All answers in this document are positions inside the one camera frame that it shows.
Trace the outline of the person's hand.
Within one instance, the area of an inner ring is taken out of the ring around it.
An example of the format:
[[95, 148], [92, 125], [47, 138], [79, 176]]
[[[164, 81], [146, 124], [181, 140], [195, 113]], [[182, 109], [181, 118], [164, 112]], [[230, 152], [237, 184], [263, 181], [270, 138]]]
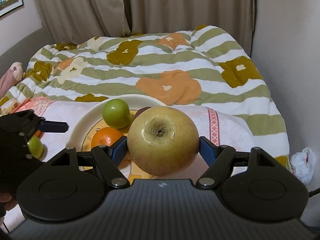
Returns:
[[0, 202], [3, 203], [4, 208], [7, 211], [12, 210], [17, 205], [17, 200], [15, 200], [8, 192], [0, 193]]

